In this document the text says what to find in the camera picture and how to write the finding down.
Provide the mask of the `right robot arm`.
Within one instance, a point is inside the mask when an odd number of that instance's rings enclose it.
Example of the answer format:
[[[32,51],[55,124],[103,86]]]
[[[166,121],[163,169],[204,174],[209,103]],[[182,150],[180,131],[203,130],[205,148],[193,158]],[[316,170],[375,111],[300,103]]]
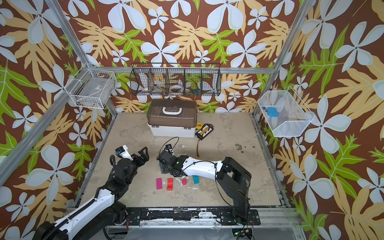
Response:
[[[249,188],[252,175],[237,161],[226,157],[223,161],[198,160],[192,157],[173,155],[170,150],[163,150],[157,157],[163,174],[175,178],[198,176],[215,181],[218,189],[232,199],[229,204],[235,222],[246,224],[249,217]]]

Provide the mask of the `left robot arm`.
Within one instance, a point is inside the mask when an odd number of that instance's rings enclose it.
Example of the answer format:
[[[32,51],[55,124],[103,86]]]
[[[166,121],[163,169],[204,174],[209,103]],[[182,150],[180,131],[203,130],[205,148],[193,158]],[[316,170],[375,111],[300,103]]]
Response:
[[[128,191],[138,168],[149,161],[148,148],[130,155],[127,146],[116,149],[110,156],[112,169],[106,183],[97,188],[95,196],[70,214],[54,223],[44,222],[33,236],[34,240],[88,240],[101,229],[126,221],[126,206],[119,199]]]

